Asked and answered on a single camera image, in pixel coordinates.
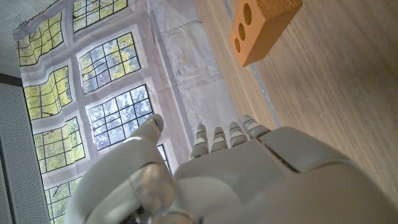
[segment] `gray wall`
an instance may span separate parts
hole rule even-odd
[[[0,77],[0,223],[50,223],[24,92],[3,83],[4,77]]]

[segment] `window pane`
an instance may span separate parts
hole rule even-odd
[[[126,34],[126,35],[123,35],[123,36],[119,37],[118,38],[118,44],[119,44],[119,47],[121,49],[125,48],[127,46],[130,46],[130,45],[133,45],[134,42],[132,41],[131,34]]]
[[[118,118],[118,119],[115,119],[115,120],[107,123],[106,125],[107,125],[108,129],[112,129],[112,128],[122,125],[122,121],[120,120],[120,118]]]
[[[73,4],[73,30],[76,32],[127,6],[127,0],[77,1]]]
[[[109,138],[111,139],[111,144],[125,140],[123,128],[118,127],[118,128],[109,130]]]
[[[134,106],[129,106],[128,108],[124,108],[120,111],[120,116],[122,118],[122,122],[126,123],[136,118],[136,114],[134,112]]]
[[[55,170],[67,165],[65,155],[63,154],[49,157],[45,161],[47,164],[47,171]]]
[[[136,50],[134,49],[134,46],[131,45],[124,49],[121,49],[120,54],[122,56],[122,60],[125,61],[127,59],[130,59],[130,58],[136,56]]]
[[[124,75],[123,65],[119,64],[113,68],[109,69],[109,74],[111,75],[111,80],[118,79]]]
[[[90,118],[92,121],[96,121],[104,117],[104,111],[102,109],[102,105],[91,108],[90,110],[88,110],[88,112],[90,114]]]
[[[102,118],[102,119],[99,119],[99,120],[95,121],[95,122],[93,123],[93,127],[94,127],[94,128],[100,128],[100,127],[104,126],[105,123],[106,123],[106,122],[105,122],[105,119]]]
[[[108,115],[107,117],[105,117],[105,121],[106,121],[106,122],[111,122],[111,121],[113,121],[113,120],[115,120],[115,119],[117,119],[117,118],[120,118],[120,115],[119,115],[118,112],[113,113],[113,114],[110,114],[110,115]]]
[[[109,83],[110,81],[111,81],[111,77],[109,76],[108,70],[106,70],[105,72],[103,72],[97,76],[98,87],[101,87],[101,86]]]
[[[118,106],[120,109],[132,105],[131,96],[130,96],[130,93],[128,93],[128,92],[124,93],[120,96],[117,96],[116,101],[118,102]]]
[[[134,94],[134,99],[141,100],[134,103],[131,93]],[[125,140],[151,114],[152,107],[145,85],[121,93],[101,105],[88,109],[97,150]]]
[[[52,211],[54,213],[54,217],[60,216],[65,213],[65,209],[67,208],[67,203],[69,198],[65,198],[58,202],[52,203]]]
[[[99,134],[104,133],[104,132],[107,131],[107,130],[108,130],[108,129],[106,129],[106,125],[104,124],[104,125],[102,125],[102,126],[100,126],[100,127],[94,129],[94,135],[97,136],[97,135],[99,135]]]
[[[107,66],[106,63],[99,64],[98,67],[95,68],[95,73],[96,74],[100,74],[101,72],[103,72],[103,71],[105,71],[107,69],[108,69],[108,66]]]
[[[69,185],[66,183],[50,189],[50,196],[53,203],[69,197]]]
[[[67,66],[50,73],[45,83],[24,89],[30,119],[55,115],[72,102]]]
[[[138,123],[136,120],[130,121],[123,125],[124,133],[126,138],[128,138],[136,129],[138,128]]]
[[[132,59],[123,62],[123,66],[124,69],[126,70],[126,73],[135,72],[136,70],[140,69],[137,57],[134,57]]]
[[[147,115],[145,115],[145,116],[142,116],[142,117],[138,118],[138,119],[137,119],[138,124],[139,124],[139,125],[142,125],[142,124],[148,119],[149,116],[150,116],[150,114],[147,114]]]
[[[141,101],[143,99],[148,98],[147,90],[146,87],[141,86],[139,88],[136,88],[134,90],[130,91],[132,100],[133,102],[137,103],[138,101]]]
[[[131,33],[97,46],[80,57],[79,62],[85,93],[141,68]]]
[[[110,146],[111,142],[109,141],[108,133],[106,132],[98,136],[95,136],[95,143],[97,145],[98,150]]]
[[[47,157],[63,153],[63,143],[58,141],[44,146],[45,155]]]
[[[116,104],[115,99],[109,100],[108,102],[104,103],[103,106],[104,106],[105,116],[118,111],[118,105]]]
[[[109,68],[122,62],[119,52],[106,56],[106,61],[108,62]]]
[[[84,82],[84,89],[85,89],[85,93],[89,93],[91,91],[94,91],[94,90],[98,89],[96,78],[92,78],[92,79],[89,79],[89,80],[85,81]]]
[[[103,47],[105,50],[105,55],[109,55],[119,50],[118,43],[116,42],[116,40],[111,40],[108,43],[105,43]]]
[[[39,24],[33,35],[24,40],[17,40],[17,56],[19,65],[33,65],[41,55],[63,42],[61,32],[61,12]]]
[[[137,116],[143,116],[147,113],[152,112],[152,109],[150,108],[149,100],[144,100],[144,101],[141,101],[141,102],[135,104],[134,108],[136,109]]]
[[[34,135],[37,157],[42,174],[65,167],[85,156],[77,118],[65,122],[61,128]],[[78,156],[71,155],[76,147],[81,149]]]
[[[81,177],[44,191],[51,223],[64,223],[68,201],[80,179]]]

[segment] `robotic hand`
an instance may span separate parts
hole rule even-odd
[[[398,223],[395,206],[347,157],[296,129],[232,122],[231,149],[205,127],[170,176],[155,114],[82,178],[67,223]]]

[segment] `orange foam block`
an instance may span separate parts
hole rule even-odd
[[[229,41],[239,64],[264,58],[301,5],[301,0],[238,0]]]

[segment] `wood grain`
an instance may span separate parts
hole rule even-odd
[[[228,3],[234,12],[236,0]],[[223,2],[195,0],[195,4],[213,49],[228,45],[231,21]],[[397,12],[397,1],[304,1],[268,55],[255,63],[282,125],[345,153],[396,205]],[[224,61],[227,57],[236,61],[234,55],[225,47],[215,52],[223,55],[217,59],[231,94],[238,95],[241,90],[231,86],[253,74],[242,77],[237,69],[225,73]],[[260,100],[259,93],[248,94]],[[245,113],[243,102],[233,100],[239,113]],[[255,114],[263,112],[253,109]]]
[[[224,5],[210,5],[200,1],[195,3],[198,12],[201,12],[201,20],[205,25],[208,38],[216,55],[218,65],[224,75],[225,82],[239,116],[248,114],[270,128],[275,128],[275,122],[268,110],[267,104],[257,84],[252,70],[241,68],[234,58],[234,52],[229,46],[229,31],[231,21]]]

